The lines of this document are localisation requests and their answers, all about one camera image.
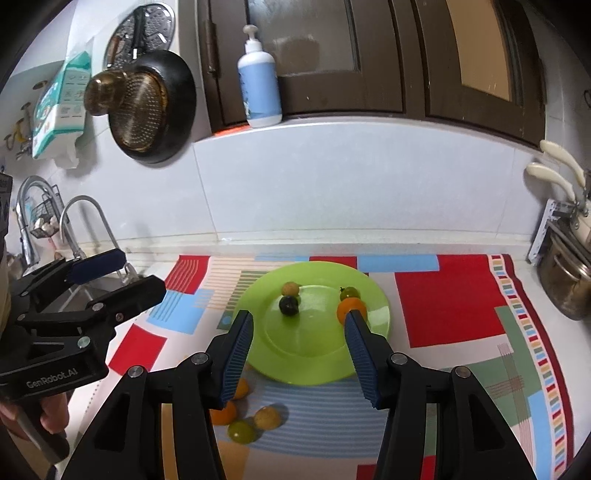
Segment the human hand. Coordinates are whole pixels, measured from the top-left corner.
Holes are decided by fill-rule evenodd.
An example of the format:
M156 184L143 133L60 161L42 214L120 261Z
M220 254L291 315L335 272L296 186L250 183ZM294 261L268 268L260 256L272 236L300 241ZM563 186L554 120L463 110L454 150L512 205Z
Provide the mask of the human hand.
M70 421L68 412L68 400L65 393L41 399L41 425L49 433L60 433L67 427ZM7 429L15 435L28 440L28 436L17 423L18 407L11 404L0 403L0 420Z

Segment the plate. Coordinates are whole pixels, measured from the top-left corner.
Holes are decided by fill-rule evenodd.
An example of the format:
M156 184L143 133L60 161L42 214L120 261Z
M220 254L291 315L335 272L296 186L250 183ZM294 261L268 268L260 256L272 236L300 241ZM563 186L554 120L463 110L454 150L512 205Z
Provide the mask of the plate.
M300 312L285 317L279 311L281 287L300 287ZM340 288L355 287L368 309L373 333L387 337L388 299L378 285L354 268L332 262L299 262L270 271L240 297L234 310L254 318L254 338L248 363L260 373L294 385L322 385L355 373L336 317Z

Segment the stainless steel pot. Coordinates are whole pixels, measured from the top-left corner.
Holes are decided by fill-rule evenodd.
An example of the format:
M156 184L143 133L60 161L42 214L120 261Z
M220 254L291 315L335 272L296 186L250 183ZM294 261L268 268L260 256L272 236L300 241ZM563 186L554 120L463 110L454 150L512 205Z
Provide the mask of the stainless steel pot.
M591 270L550 232L551 245L538 265L544 291L572 320L591 320Z

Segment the wire basket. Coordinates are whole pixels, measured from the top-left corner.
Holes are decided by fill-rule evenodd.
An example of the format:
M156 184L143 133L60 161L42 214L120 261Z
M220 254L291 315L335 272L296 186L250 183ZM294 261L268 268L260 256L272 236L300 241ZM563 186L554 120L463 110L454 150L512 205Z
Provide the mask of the wire basket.
M59 192L56 192L55 196L56 200L61 203ZM60 231L59 221L60 217L56 214L53 205L51 204L51 199L48 198L43 200L43 202L31 211L29 231L35 238L50 238Z

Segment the green tomato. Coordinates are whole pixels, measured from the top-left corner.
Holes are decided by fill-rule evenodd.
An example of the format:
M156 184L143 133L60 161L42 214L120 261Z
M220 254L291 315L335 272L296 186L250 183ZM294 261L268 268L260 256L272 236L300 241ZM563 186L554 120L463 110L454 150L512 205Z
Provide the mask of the green tomato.
M246 445L256 440L256 431L247 421L237 420L228 425L228 436L234 442Z
M346 287L340 289L340 301L343 301L344 299L350 299L352 297L356 299L361 298L361 295L359 295L359 290L357 290L357 288Z

